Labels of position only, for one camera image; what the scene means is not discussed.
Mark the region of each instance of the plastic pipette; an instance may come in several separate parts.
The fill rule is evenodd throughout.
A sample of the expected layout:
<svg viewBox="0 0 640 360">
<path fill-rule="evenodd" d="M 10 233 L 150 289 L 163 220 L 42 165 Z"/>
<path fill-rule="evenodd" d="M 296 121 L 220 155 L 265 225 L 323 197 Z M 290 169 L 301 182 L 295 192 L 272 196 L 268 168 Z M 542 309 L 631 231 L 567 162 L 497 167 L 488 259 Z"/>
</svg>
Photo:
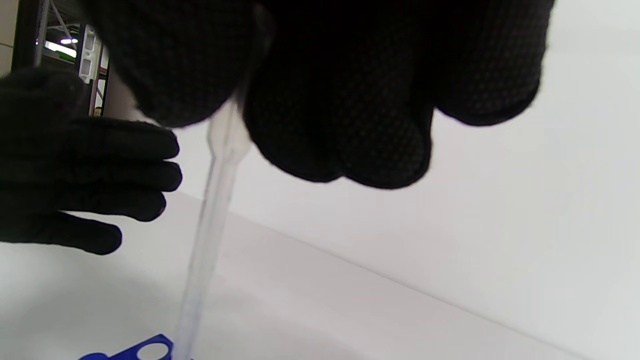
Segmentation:
<svg viewBox="0 0 640 360">
<path fill-rule="evenodd" d="M 272 22 L 264 9 L 256 7 L 259 35 L 255 44 L 253 66 L 234 96 L 209 121 L 211 166 L 200 209 L 200 221 L 191 253 L 187 287 L 182 300 L 172 360 L 190 360 L 200 329 L 202 307 L 218 262 L 227 210 L 231 201 L 238 164 L 251 141 L 242 120 L 242 108 L 250 74 L 269 47 Z"/>
</svg>

